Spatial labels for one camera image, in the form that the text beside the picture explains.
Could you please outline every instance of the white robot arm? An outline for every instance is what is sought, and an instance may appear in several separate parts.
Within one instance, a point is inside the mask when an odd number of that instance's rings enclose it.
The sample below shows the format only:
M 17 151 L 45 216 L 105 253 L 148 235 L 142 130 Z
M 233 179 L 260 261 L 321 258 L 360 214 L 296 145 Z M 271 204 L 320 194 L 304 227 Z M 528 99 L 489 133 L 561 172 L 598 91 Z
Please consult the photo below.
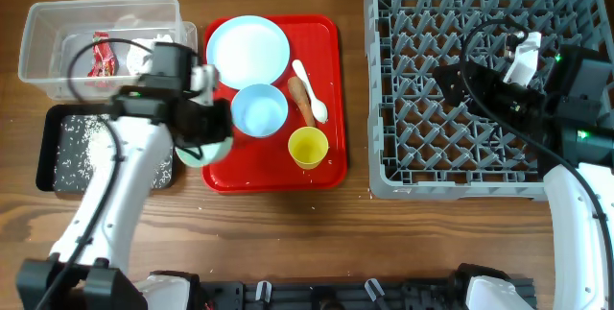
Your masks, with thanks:
M 138 81 L 144 86 L 124 86 L 109 102 L 111 119 L 105 123 L 114 141 L 108 146 L 113 167 L 95 171 L 49 259 L 27 260 L 22 266 L 17 288 L 25 309 L 65 309 L 76 302 L 77 308 L 85 303 L 102 309 L 185 310 L 199 304 L 202 290 L 197 275 L 153 273 L 133 285 L 126 274 L 132 236 L 151 191 L 155 166 L 173 146 L 200 165 L 218 161 L 230 151 L 230 105 L 213 100 L 218 77 L 215 67 L 200 65 L 191 49 L 156 43 L 151 73 Z M 75 294 L 79 280 L 85 280 L 85 286 Z
M 614 175 L 609 167 L 581 163 L 578 171 L 600 195 L 608 217 L 614 214 Z M 595 210 L 578 180 L 562 166 L 545 177 L 555 235 L 554 309 L 608 308 L 603 232 Z M 611 237 L 612 224 L 608 221 Z M 469 310 L 531 309 L 514 286 L 499 278 L 475 276 L 467 289 Z
M 614 130 L 602 113 L 612 63 L 597 51 L 562 45 L 544 95 L 529 87 L 541 34 L 489 20 L 465 43 L 491 25 L 522 31 L 508 35 L 506 57 L 513 63 L 506 74 L 467 61 L 463 48 L 460 63 L 440 66 L 434 77 L 446 103 L 457 106 L 469 95 L 470 113 L 494 120 L 534 149 L 553 217 L 555 309 L 612 309 Z M 526 307 L 504 280 L 474 275 L 464 282 L 470 310 Z

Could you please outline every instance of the wood grain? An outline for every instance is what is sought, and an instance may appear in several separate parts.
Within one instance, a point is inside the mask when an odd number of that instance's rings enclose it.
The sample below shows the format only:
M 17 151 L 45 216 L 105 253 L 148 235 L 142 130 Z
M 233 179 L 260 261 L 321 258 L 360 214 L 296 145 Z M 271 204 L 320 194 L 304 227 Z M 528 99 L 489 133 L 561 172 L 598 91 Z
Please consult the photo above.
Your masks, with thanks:
M 40 139 L 54 103 L 17 78 L 30 6 L 0 0 L 0 309 L 18 309 L 23 259 L 46 257 L 79 205 L 35 188 Z M 339 26 L 349 171 L 336 189 L 254 196 L 209 191 L 198 170 L 148 199 L 132 244 L 130 278 L 168 269 L 203 280 L 257 281 L 446 276 L 461 262 L 535 278 L 552 306 L 550 210 L 527 200 L 401 202 L 368 192 L 368 84 L 363 0 L 178 0 L 199 27 L 222 16 L 322 13 Z M 606 0 L 611 7 L 612 0 Z

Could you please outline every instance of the red tray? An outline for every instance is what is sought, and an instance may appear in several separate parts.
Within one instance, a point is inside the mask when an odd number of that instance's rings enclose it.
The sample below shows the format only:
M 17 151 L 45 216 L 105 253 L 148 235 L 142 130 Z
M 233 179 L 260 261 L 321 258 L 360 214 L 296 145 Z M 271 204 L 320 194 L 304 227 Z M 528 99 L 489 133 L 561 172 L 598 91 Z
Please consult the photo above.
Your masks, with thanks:
M 316 124 L 328 137 L 330 149 L 324 161 L 311 171 L 299 168 L 288 152 L 290 135 L 305 126 L 288 92 L 288 79 L 295 76 L 292 66 L 288 64 L 284 74 L 274 83 L 288 100 L 288 118 L 284 126 L 268 138 L 250 137 L 235 128 L 232 150 L 221 162 L 203 167 L 202 179 L 211 189 L 220 193 L 334 187 L 347 173 L 337 26 L 322 15 L 266 18 L 284 31 L 290 41 L 290 62 L 296 59 L 303 62 L 316 96 L 326 104 L 328 122 Z M 204 34 L 205 49 L 213 32 L 228 19 L 218 19 L 207 27 Z M 237 90 L 220 84 L 215 96 L 232 100 L 235 94 Z

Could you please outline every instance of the gray dish rack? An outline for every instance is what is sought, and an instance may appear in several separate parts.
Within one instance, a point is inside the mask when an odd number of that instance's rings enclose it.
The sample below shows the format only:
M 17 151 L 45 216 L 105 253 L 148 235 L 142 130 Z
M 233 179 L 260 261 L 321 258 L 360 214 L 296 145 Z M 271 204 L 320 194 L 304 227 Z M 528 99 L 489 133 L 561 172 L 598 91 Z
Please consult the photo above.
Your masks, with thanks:
M 466 106 L 446 105 L 432 72 L 459 61 L 461 43 L 474 27 L 510 16 L 543 35 L 531 81 L 542 89 L 562 44 L 614 54 L 603 0 L 365 0 L 364 9 L 371 192 L 386 199 L 545 201 L 536 160 L 523 142 Z M 468 45 L 470 58 L 507 70 L 507 32 L 491 26 L 478 34 Z M 611 79 L 602 103 L 599 122 L 614 127 Z

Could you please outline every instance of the light blue bowl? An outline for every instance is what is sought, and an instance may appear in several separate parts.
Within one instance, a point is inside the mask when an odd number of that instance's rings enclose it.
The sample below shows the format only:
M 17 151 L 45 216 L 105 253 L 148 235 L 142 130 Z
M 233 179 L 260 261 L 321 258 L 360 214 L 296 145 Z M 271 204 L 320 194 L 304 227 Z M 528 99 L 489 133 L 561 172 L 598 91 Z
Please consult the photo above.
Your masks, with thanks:
M 241 89 L 230 106 L 232 121 L 242 133 L 264 138 L 276 133 L 288 117 L 288 101 L 275 86 L 252 84 Z

